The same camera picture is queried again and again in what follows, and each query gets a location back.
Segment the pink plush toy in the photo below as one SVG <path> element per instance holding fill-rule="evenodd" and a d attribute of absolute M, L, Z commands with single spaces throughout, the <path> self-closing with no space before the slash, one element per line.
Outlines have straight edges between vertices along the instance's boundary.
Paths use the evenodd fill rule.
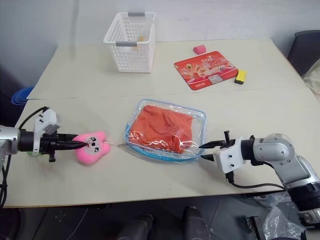
<path fill-rule="evenodd" d="M 75 150 L 77 159 L 84 164 L 93 164 L 102 155 L 110 151 L 110 145 L 106 142 L 106 134 L 103 131 L 80 134 L 76 136 L 73 141 L 80 141 L 87 143 L 87 146 Z"/>

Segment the white table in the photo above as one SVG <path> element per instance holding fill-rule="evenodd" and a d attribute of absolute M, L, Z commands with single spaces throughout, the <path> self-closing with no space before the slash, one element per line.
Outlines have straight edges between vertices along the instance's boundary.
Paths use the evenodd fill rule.
<path fill-rule="evenodd" d="M 172 85 L 177 87 L 175 90 L 168 88 L 166 91 L 166 88 L 158 82 L 162 73 L 156 74 L 160 70 L 158 66 L 160 59 L 164 59 L 163 55 L 167 55 L 167 52 L 173 51 L 172 46 L 179 48 L 185 46 L 184 51 L 178 50 L 179 53 L 184 53 L 190 46 L 198 43 L 158 44 L 154 71 L 151 74 L 115 73 L 105 69 L 103 75 L 102 71 L 97 73 L 93 70 L 96 66 L 93 62 L 97 64 L 94 58 L 81 58 L 82 55 L 77 54 L 76 61 L 72 63 L 62 57 L 64 52 L 59 48 L 30 96 L 35 100 L 28 101 L 18 124 L 35 109 L 49 106 L 62 118 L 60 133 L 81 134 L 102 130 L 106 132 L 108 141 L 122 143 L 124 128 L 137 102 L 152 98 L 204 111 L 207 116 L 206 140 L 208 141 L 223 139 L 224 130 L 230 130 L 232 137 L 286 134 L 292 139 L 296 151 L 310 161 L 316 172 L 320 172 L 318 101 L 269 40 L 248 40 L 250 44 L 245 42 L 245 40 L 230 40 L 225 43 L 224 41 L 206 43 L 207 46 L 213 46 L 215 43 L 219 43 L 220 46 L 229 45 L 229 48 L 232 48 L 233 44 L 236 45 L 233 51 L 227 51 L 229 49 L 227 47 L 223 48 L 225 51 L 223 54 L 228 59 L 234 58 L 230 61 L 236 67 L 248 70 L 248 78 L 244 85 L 239 86 L 229 80 L 200 91 L 190 90 L 172 65 L 176 59 L 187 57 L 185 55 L 175 57 L 167 66 L 167 77 L 172 80 Z M 246 45 L 247 52 L 257 55 L 259 64 L 256 64 L 256 68 L 245 68 L 244 66 L 250 67 L 248 63 L 255 61 L 245 55 L 240 61 L 240 58 L 233 53 L 239 48 L 239 44 Z M 254 49 L 262 49 L 265 55 L 251 51 L 251 46 Z M 264 50 L 265 46 L 270 47 L 269 51 Z M 83 46 L 78 53 L 95 56 L 97 50 L 101 48 Z M 69 66 L 70 71 L 67 67 L 62 67 L 61 73 L 54 74 L 58 62 Z M 87 94 L 79 94 L 88 87 L 88 82 L 85 75 L 77 73 L 78 65 L 86 66 L 87 71 L 94 75 L 92 79 L 99 83 L 94 89 L 96 94 L 93 94 L 91 88 Z M 270 73 L 269 77 L 272 77 L 259 74 L 260 71 L 267 73 L 271 68 L 277 68 L 277 71 Z M 83 74 L 86 72 L 82 68 L 78 71 Z M 63 80 L 57 76 L 64 75 L 69 76 L 70 82 L 75 81 L 73 79 L 75 75 L 79 76 L 78 87 L 72 90 L 66 78 L 63 84 Z M 148 78 L 144 81 L 145 83 L 149 81 L 150 93 L 144 92 L 146 90 L 139 87 L 135 88 L 136 91 L 132 89 L 130 91 L 126 87 L 120 89 L 119 82 L 129 82 L 127 78 L 131 78 L 131 82 L 136 82 L 132 87 L 142 84 L 138 75 Z M 44 83 L 50 83 L 52 78 L 55 79 L 55 84 L 44 89 Z M 25 127 L 31 130 L 33 121 L 29 121 Z M 249 163 L 235 171 L 235 182 L 241 185 L 280 183 L 270 167 L 253 167 Z M 47 155 L 32 157 L 20 152 L 12 156 L 8 186 L 7 207 L 97 204 L 278 190 L 271 186 L 254 189 L 235 188 L 226 182 L 225 175 L 217 169 L 214 162 L 204 159 L 167 163 L 139 157 L 129 148 L 114 146 L 111 147 L 110 153 L 90 166 L 79 164 L 73 151 L 57 151 L 55 163 L 49 163 Z"/>

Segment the gray floor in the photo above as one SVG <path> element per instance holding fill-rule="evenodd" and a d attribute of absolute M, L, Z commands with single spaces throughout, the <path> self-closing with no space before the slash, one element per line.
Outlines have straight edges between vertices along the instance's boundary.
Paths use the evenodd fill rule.
<path fill-rule="evenodd" d="M 71 240 L 113 240 L 132 218 L 150 213 L 156 218 L 157 239 L 182 240 L 181 219 L 184 208 L 195 206 L 208 224 L 212 240 L 254 240 L 246 217 L 259 216 L 264 222 L 269 209 L 252 198 L 241 195 L 204 196 L 107 204 L 103 209 L 90 207 Z M 291 203 L 281 203 L 284 215 L 299 223 L 297 210 Z M 45 213 L 35 240 L 66 240 L 74 231 L 87 208 L 25 208 L 24 224 L 19 238 L 32 240 Z"/>

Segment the red towel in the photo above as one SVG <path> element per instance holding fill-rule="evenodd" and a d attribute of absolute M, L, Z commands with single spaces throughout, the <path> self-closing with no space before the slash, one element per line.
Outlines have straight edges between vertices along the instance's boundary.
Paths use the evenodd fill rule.
<path fill-rule="evenodd" d="M 147 105 L 134 121 L 131 143 L 181 154 L 192 145 L 192 116 Z"/>

